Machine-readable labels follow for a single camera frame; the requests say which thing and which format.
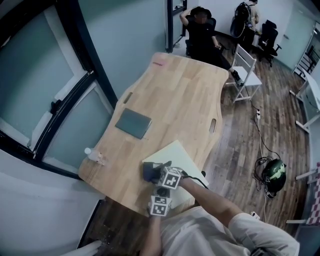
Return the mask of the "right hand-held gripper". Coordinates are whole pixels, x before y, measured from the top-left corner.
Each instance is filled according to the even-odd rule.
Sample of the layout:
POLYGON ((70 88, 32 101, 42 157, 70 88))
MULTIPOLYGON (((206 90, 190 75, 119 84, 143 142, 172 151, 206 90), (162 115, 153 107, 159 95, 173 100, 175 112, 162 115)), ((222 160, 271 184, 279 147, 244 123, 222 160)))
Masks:
POLYGON ((167 161, 165 163, 144 162, 142 168, 156 169, 164 166, 160 171, 160 175, 152 176, 149 181, 158 187, 176 190, 182 177, 182 173, 180 169, 176 167, 170 167, 171 165, 172 161, 167 161))

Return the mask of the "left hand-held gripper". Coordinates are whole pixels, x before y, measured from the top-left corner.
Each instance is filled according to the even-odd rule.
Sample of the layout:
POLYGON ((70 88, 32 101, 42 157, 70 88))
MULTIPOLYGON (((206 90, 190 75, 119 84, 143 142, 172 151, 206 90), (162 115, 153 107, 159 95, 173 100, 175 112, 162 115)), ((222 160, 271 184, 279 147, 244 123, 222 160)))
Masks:
POLYGON ((166 217, 171 204, 171 190, 169 188, 155 187, 148 204, 148 212, 152 216, 166 217))

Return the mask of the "person's left forearm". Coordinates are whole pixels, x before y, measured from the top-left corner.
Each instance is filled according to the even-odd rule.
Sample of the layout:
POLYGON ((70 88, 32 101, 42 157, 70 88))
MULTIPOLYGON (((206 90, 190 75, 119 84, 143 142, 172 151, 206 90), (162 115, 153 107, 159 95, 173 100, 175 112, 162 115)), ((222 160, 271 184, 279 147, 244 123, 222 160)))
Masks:
POLYGON ((146 253, 148 256, 160 256, 162 252, 161 217, 153 216, 150 219, 146 253))

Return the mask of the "person's right forearm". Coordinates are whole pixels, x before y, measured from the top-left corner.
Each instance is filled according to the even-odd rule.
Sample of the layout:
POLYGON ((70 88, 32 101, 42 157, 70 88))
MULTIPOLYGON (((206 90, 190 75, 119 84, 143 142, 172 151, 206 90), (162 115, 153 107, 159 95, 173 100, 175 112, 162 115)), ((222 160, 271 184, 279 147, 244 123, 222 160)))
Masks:
POLYGON ((233 217, 243 213, 243 211, 233 202, 204 188, 194 182, 191 178, 181 179, 179 181, 179 186, 191 194, 207 213, 215 217, 225 227, 229 226, 233 217))

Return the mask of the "person's white shirt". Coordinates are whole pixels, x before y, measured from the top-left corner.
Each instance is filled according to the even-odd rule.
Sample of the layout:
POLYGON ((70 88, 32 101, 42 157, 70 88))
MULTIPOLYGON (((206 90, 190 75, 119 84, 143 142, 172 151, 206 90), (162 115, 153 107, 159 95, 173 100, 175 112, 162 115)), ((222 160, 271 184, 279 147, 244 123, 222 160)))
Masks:
POLYGON ((161 224, 163 256, 298 256, 300 244, 287 232, 240 213, 225 227, 202 207, 194 207, 161 224))

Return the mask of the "clear plastic water bottle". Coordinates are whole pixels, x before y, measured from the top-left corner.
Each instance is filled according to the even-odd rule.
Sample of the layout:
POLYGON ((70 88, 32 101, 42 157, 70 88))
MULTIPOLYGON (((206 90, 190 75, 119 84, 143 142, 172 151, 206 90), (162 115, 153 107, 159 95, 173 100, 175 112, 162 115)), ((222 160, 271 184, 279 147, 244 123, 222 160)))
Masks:
POLYGON ((87 157, 97 163, 97 164, 100 164, 102 166, 105 166, 106 165, 106 159, 105 157, 102 155, 101 152, 99 152, 98 150, 94 149, 94 148, 89 148, 89 147, 86 147, 84 149, 84 153, 87 155, 87 157))

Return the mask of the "white insulated pipe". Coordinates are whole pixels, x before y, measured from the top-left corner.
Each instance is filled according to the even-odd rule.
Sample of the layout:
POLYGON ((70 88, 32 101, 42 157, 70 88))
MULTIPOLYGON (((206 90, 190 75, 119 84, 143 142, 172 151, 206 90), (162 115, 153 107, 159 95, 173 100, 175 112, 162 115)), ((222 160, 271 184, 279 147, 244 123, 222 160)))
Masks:
POLYGON ((79 248, 77 251, 77 256, 94 256, 98 251, 99 248, 102 245, 101 240, 96 240, 94 242, 91 242, 81 248, 79 248))

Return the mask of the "green black helmet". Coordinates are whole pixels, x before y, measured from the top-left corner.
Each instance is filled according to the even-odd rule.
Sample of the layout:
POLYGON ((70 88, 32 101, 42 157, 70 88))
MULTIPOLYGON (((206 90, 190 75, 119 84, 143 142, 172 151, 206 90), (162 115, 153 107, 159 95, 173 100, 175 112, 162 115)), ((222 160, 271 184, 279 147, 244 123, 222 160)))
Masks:
POLYGON ((263 183, 272 195, 284 187, 286 178, 286 165, 280 159, 271 160, 262 171, 263 183))

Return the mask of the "white wooden chair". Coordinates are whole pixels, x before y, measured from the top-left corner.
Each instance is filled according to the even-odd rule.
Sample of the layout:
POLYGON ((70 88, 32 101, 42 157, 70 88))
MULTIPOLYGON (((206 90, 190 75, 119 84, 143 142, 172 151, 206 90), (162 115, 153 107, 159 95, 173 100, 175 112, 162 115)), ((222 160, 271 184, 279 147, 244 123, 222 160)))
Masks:
POLYGON ((240 44, 237 44, 231 67, 237 71, 243 83, 241 85, 234 84, 235 88, 237 89, 237 94, 233 100, 233 103, 251 100, 258 88, 262 85, 262 82, 254 73, 256 62, 256 58, 252 57, 244 48, 240 46, 240 44), (252 95, 247 93, 247 96, 243 96, 242 92, 247 87, 255 87, 255 90, 253 91, 252 95))

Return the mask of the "black office chair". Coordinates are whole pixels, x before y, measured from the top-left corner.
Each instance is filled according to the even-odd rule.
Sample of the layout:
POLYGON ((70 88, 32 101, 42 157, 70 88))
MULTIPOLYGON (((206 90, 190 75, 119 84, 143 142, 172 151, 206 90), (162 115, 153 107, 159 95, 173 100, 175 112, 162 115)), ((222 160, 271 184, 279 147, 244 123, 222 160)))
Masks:
POLYGON ((225 49, 215 38, 216 20, 212 18, 208 9, 198 6, 192 9, 181 22, 189 35, 185 40, 187 56, 191 57, 204 49, 215 49, 221 54, 225 49))
POLYGON ((259 61, 261 62, 262 58, 265 58, 269 62, 270 67, 273 66, 274 57, 278 56, 278 50, 282 49, 279 44, 274 48, 278 34, 277 25, 272 21, 267 19, 266 22, 262 24, 262 31, 258 40, 258 46, 261 48, 259 61))

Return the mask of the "white desk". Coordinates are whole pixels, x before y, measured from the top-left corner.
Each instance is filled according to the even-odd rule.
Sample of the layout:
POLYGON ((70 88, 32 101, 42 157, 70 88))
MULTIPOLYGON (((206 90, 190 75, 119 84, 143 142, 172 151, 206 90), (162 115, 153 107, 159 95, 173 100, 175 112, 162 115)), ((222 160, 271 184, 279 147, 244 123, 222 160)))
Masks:
POLYGON ((303 129, 308 134, 310 133, 310 125, 313 124, 318 118, 320 118, 320 87, 318 86, 315 79, 306 71, 303 70, 303 74, 305 76, 305 82, 300 87, 297 93, 294 93, 292 90, 289 91, 291 95, 293 95, 297 100, 303 102, 303 98, 301 97, 302 92, 309 87, 312 95, 315 99, 315 109, 317 110, 316 115, 312 117, 309 121, 305 124, 300 123, 299 121, 295 121, 295 124, 303 129))

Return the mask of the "black window frame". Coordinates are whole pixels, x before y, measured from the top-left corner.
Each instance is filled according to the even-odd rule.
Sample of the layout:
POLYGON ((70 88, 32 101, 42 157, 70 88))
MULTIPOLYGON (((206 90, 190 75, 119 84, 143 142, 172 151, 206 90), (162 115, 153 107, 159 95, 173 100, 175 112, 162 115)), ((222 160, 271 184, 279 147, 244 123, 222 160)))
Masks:
POLYGON ((28 22, 49 7, 56 9, 58 18, 75 52, 76 60, 84 68, 85 74, 67 93, 66 98, 61 100, 59 110, 49 119, 48 124, 40 133, 40 137, 35 143, 35 149, 28 149, 16 138, 12 138, 7 131, 2 130, 0 130, 0 149, 40 169, 79 180, 78 174, 45 163, 43 161, 45 153, 67 115, 70 114, 85 91, 89 89, 92 82, 99 83, 102 94, 110 103, 112 110, 115 109, 118 101, 90 37, 79 0, 22 0, 0 17, 0 50, 28 22))

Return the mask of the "black glass partition frame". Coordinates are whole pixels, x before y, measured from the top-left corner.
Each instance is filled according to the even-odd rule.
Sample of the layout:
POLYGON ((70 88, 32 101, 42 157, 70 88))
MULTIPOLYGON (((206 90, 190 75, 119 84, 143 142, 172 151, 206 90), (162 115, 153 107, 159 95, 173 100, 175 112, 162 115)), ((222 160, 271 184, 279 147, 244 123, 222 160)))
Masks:
POLYGON ((172 53, 182 38, 186 36, 180 14, 187 9, 188 0, 164 0, 165 50, 172 53))

